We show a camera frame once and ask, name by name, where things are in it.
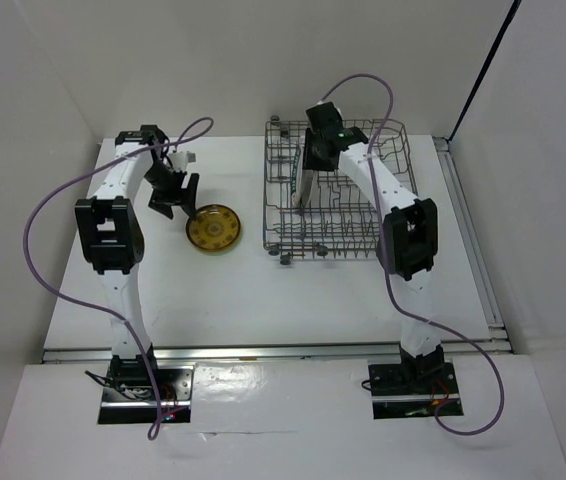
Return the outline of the brown patterned plate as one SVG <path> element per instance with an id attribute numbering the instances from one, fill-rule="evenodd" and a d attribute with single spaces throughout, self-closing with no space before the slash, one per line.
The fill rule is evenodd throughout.
<path id="1" fill-rule="evenodd" d="M 222 204 L 200 207 L 185 226 L 188 241 L 197 251 L 208 255 L 228 253 L 239 243 L 242 232 L 237 213 Z"/>

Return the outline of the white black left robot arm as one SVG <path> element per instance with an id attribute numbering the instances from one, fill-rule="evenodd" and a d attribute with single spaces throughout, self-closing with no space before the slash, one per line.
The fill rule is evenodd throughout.
<path id="1" fill-rule="evenodd" d="M 186 172 L 195 155 L 178 152 L 168 143 L 169 137 L 156 125 L 120 132 L 115 154 L 125 159 L 108 171 L 92 197 L 75 204 L 82 253 L 105 291 L 112 327 L 107 383 L 139 399 L 156 394 L 161 376 L 140 303 L 139 265 L 145 240 L 134 200 L 141 184 L 148 182 L 151 210 L 172 219 L 178 206 L 188 217 L 196 215 L 199 175 Z"/>

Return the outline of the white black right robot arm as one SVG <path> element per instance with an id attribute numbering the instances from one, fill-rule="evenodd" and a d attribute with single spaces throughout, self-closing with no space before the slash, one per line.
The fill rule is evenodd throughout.
<path id="1" fill-rule="evenodd" d="M 302 171 L 338 171 L 374 205 L 380 231 L 376 255 L 401 315 L 399 379 L 407 390 L 423 391 L 444 365 L 440 336 L 429 323 L 437 206 L 406 188 L 374 153 L 373 141 L 361 129 L 347 127 L 333 103 L 320 102 L 306 116 Z"/>

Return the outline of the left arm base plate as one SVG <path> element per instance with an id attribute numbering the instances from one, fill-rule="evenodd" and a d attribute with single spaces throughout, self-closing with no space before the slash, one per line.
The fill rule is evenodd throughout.
<path id="1" fill-rule="evenodd" d="M 152 424 L 156 398 L 151 386 L 119 386 L 107 376 L 92 375 L 102 386 L 99 425 Z M 189 423 L 194 367 L 161 368 L 156 372 L 164 424 Z"/>

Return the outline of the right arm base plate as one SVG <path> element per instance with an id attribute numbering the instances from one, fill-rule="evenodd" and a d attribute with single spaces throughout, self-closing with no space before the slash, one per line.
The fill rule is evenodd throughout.
<path id="1" fill-rule="evenodd" d="M 399 364 L 370 364 L 368 378 L 361 381 L 361 387 L 371 394 L 375 420 L 433 417 L 438 407 L 441 417 L 464 415 L 451 362 L 417 384 L 407 382 Z"/>

